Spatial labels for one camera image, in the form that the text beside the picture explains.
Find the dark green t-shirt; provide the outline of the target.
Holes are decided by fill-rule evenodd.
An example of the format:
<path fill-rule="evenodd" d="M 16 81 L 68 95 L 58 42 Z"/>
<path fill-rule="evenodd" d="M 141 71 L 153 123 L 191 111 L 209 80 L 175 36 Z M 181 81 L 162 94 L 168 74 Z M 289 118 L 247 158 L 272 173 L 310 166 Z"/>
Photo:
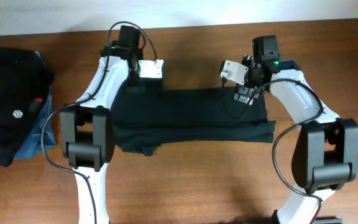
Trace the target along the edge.
<path fill-rule="evenodd" d="M 174 142 L 271 143 L 275 131 L 265 100 L 246 106 L 234 99 L 232 87 L 130 92 L 122 86 L 111 116 L 116 145 L 145 156 Z"/>

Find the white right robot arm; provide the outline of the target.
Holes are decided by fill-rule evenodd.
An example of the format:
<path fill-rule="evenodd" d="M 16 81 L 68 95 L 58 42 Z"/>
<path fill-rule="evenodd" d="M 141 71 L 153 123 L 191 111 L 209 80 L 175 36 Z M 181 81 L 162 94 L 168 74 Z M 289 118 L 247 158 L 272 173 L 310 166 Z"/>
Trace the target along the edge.
<path fill-rule="evenodd" d="M 246 107 L 269 92 L 285 107 L 293 125 L 280 133 L 272 146 L 274 169 L 289 189 L 284 204 L 276 209 L 271 223 L 342 223 L 337 217 L 319 217 L 323 203 L 346 183 L 355 179 L 358 161 L 358 124 L 329 109 L 307 83 L 299 65 L 282 60 L 275 35 L 256 37 L 253 54 L 241 63 L 230 62 L 221 77 L 237 83 L 236 100 Z M 291 159 L 294 184 L 277 164 L 277 146 L 289 132 L 299 136 Z"/>

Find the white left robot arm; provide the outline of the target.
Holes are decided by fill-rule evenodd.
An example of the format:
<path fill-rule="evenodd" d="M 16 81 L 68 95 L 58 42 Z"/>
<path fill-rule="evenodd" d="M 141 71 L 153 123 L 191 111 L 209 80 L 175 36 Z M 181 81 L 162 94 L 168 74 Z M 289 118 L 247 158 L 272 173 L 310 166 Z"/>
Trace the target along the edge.
<path fill-rule="evenodd" d="M 79 223 L 109 223 L 106 173 L 114 154 L 111 107 L 121 85 L 139 74 L 140 40 L 145 34 L 122 26 L 119 37 L 100 51 L 99 64 L 85 92 L 60 113 L 62 153 L 78 187 Z"/>

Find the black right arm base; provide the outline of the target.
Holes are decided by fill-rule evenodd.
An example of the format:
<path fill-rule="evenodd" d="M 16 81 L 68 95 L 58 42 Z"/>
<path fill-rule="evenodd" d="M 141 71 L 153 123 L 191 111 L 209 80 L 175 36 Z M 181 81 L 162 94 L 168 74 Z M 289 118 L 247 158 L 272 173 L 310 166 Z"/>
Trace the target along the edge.
<path fill-rule="evenodd" d="M 344 224 L 344 220 L 337 217 L 318 217 L 314 220 L 312 218 L 313 216 L 305 216 L 302 212 L 289 214 L 275 210 L 269 221 L 273 224 Z"/>

